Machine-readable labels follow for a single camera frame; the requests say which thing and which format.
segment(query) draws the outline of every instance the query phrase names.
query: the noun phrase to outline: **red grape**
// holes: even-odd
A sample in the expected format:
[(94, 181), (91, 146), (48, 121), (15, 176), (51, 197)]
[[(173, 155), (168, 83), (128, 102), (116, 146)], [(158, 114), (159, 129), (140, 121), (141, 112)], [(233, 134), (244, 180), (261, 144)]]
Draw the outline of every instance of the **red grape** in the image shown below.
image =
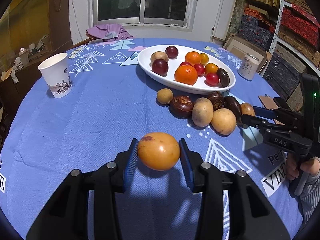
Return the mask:
[(209, 85), (216, 86), (219, 83), (219, 77), (217, 74), (208, 73), (206, 77), (206, 82)]
[(168, 63), (164, 59), (156, 59), (152, 64), (152, 71), (158, 75), (164, 76), (169, 70)]
[(187, 61), (184, 61), (184, 62), (181, 62), (181, 64), (179, 65), (180, 66), (192, 66), (191, 63), (187, 62)]
[(173, 59), (176, 58), (179, 54), (178, 49), (175, 46), (169, 46), (165, 49), (168, 58)]
[(198, 76), (202, 76), (204, 74), (204, 66), (203, 65), (195, 64), (193, 67), (196, 69)]

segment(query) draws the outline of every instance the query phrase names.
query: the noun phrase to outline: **blue tablecloth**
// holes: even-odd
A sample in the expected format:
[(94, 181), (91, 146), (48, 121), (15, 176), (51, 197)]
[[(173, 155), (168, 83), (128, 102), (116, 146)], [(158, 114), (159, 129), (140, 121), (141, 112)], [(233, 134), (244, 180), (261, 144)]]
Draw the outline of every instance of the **blue tablecloth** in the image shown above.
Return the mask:
[[(177, 140), (185, 138), (191, 150), (220, 170), (245, 170), (268, 196), (291, 237), (296, 234), (302, 216), (297, 200), (288, 194), (284, 157), (261, 144), (256, 129), (237, 127), (230, 136), (222, 137), (210, 126), (200, 129), (190, 120), (174, 118), (167, 107), (156, 103), (156, 93), (164, 86), (137, 65), (137, 54), (144, 47), (160, 44), (202, 50), (226, 63), (236, 75), (230, 94), (240, 102), (261, 106), (259, 95), (277, 96), (259, 75), (252, 82), (241, 78), (236, 72), (241, 60), (212, 43), (134, 39), (68, 51), (72, 91), (56, 99), (40, 78), (23, 100), (1, 151), (0, 189), (4, 192), (0, 192), (0, 205), (23, 238), (72, 169), (98, 169), (127, 150), (132, 138), (153, 131), (167, 132)], [(167, 172), (150, 170), (138, 162), (130, 191), (116, 195), (123, 239), (193, 239), (200, 198), (186, 187), (180, 161)], [(90, 195), (90, 239), (92, 199)], [(226, 192), (224, 205), (223, 238), (228, 239)]]

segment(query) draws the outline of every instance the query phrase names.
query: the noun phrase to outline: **orange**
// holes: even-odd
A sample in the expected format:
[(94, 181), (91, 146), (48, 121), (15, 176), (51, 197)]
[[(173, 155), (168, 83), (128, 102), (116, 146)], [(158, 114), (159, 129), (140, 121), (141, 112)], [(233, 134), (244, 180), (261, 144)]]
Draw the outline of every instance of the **orange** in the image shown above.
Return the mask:
[(197, 82), (198, 73), (192, 66), (183, 65), (177, 68), (174, 73), (174, 80), (180, 83), (194, 85)]
[(191, 63), (192, 66), (194, 66), (195, 64), (200, 64), (201, 62), (200, 54), (195, 51), (188, 52), (184, 59), (185, 61)]
[(219, 67), (216, 64), (213, 63), (208, 63), (205, 68), (204, 68), (204, 73), (205, 75), (207, 75), (208, 73), (217, 73), (217, 70), (219, 69)]
[(200, 57), (201, 57), (201, 62), (200, 64), (202, 64), (203, 66), (207, 65), (207, 63), (209, 62), (209, 57), (207, 54), (205, 53), (201, 53), (200, 54)]

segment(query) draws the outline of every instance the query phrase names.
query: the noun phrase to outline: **table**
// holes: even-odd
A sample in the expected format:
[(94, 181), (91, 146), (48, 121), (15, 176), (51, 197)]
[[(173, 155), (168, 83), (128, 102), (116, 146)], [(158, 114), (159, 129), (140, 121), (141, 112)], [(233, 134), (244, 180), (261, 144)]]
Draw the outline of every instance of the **table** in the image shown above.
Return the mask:
[[(220, 170), (249, 173), (294, 237), (302, 216), (296, 199), (288, 194), (284, 156), (261, 144), (254, 128), (237, 127), (230, 136), (222, 137), (210, 126), (194, 127), (190, 120), (176, 119), (167, 107), (158, 105), (156, 93), (164, 86), (137, 65), (137, 54), (144, 47), (160, 44), (188, 46), (219, 58), (236, 75), (236, 85), (229, 93), (240, 103), (261, 106), (259, 95), (277, 96), (259, 75), (252, 82), (241, 78), (236, 72), (241, 60), (212, 43), (150, 38), (68, 51), (72, 91), (56, 99), (40, 78), (23, 100), (1, 152), (0, 188), (4, 187), (4, 193), (0, 192), (0, 205), (23, 238), (72, 169), (95, 170), (127, 150), (132, 138), (153, 131), (167, 132), (177, 140), (185, 138), (190, 150)], [(130, 191), (116, 195), (123, 239), (193, 239), (200, 198), (186, 187), (180, 161), (166, 172), (138, 162)], [(93, 238), (92, 200), (90, 194), (89, 239)], [(228, 239), (226, 192), (224, 205), (223, 238)]]

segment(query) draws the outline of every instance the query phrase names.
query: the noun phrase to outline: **cup rim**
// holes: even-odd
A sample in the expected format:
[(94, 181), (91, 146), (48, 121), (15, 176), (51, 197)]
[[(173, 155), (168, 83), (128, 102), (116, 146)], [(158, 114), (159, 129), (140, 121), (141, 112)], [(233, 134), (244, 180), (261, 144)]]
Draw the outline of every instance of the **cup rim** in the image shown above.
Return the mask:
[(68, 56), (68, 53), (66, 53), (66, 52), (53, 55), (53, 56), (47, 58), (45, 61), (41, 62), (41, 64), (38, 66), (38, 70), (44, 70), (49, 67), (52, 67), (53, 65), (64, 60), (67, 56)]

